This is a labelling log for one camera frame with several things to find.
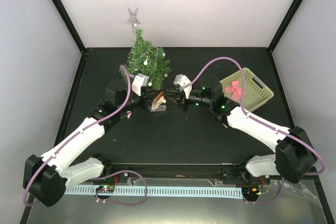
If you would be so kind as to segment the brown white plush ornament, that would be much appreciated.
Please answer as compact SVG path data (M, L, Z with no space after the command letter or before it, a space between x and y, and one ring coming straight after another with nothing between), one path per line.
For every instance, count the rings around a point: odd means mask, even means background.
M154 100L151 103L151 106L157 107L157 106L159 106L161 104L165 104L166 105L166 99L165 99L164 95L161 96L161 97L157 96L156 98L154 98Z

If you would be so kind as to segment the clear battery box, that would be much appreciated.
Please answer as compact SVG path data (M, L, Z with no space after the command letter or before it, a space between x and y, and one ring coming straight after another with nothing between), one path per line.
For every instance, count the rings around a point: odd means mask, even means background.
M150 112L163 112L166 110L166 105L165 104L161 104L157 107L150 107Z

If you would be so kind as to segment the pink cone ornament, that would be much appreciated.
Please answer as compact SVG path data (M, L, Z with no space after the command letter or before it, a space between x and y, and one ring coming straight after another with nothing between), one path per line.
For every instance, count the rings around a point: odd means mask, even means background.
M127 118L128 118L128 119L131 117L131 114L132 114L131 111L128 111L128 112L127 112Z

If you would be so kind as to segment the small green christmas tree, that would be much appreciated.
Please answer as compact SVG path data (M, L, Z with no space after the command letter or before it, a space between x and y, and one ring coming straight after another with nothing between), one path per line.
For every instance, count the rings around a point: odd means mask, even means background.
M143 29L135 33L135 41L124 64L129 74L138 73L149 76L154 89L163 88L163 80L171 71L170 61L165 58L163 48L156 47L152 41L143 38Z

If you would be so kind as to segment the pink star ornament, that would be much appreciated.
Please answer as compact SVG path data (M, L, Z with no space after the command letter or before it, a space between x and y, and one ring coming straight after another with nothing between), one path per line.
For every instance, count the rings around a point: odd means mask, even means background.
M239 80L232 81L229 87L224 88L224 91L226 94L230 94L230 98L234 101L239 101L246 93L243 90L243 86L240 85Z

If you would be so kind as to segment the green plastic basket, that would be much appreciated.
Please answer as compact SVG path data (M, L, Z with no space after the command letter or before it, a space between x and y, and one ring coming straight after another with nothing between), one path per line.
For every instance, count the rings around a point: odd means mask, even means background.
M244 91L246 92L243 95L243 104L247 111L252 112L269 101L274 93L250 69L243 68L243 72L245 77ZM234 80L239 80L240 85L243 86L243 78L239 70L220 81L223 86L223 93L229 99L231 99L231 95L226 94L224 88L229 87Z

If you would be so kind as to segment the silver star tree topper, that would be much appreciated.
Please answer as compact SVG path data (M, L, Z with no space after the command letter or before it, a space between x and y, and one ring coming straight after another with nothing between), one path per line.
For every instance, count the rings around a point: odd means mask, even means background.
M124 23L125 25L130 25L132 28L132 32L133 34L135 34L139 28L139 25L141 24L139 19L138 19L138 8L136 8L134 11L132 11L129 7L128 7L128 19L127 21Z

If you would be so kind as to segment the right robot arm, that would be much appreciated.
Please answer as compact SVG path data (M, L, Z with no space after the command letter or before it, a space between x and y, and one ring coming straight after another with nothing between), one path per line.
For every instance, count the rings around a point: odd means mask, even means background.
M302 128L270 124L244 110L238 102L225 97L219 81L205 85L201 90L192 86L183 88L189 81L187 76L177 75L174 86L167 89L169 100L183 110L190 105L207 108L221 124L250 135L272 150L271 155L256 155L245 161L245 167L238 171L243 183L250 184L257 177L270 175L281 176L296 184L317 161Z

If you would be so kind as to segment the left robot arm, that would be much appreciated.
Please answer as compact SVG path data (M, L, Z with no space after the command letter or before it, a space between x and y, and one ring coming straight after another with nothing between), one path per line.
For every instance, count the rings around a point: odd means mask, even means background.
M43 205L50 207L63 197L66 190L87 180L108 181L113 169L110 161L102 156L96 155L76 165L73 161L135 108L152 111L154 107L164 104L162 91L147 88L140 81L111 81L98 105L76 130L40 157L31 155L26 159L24 204L30 205L27 198L32 195Z

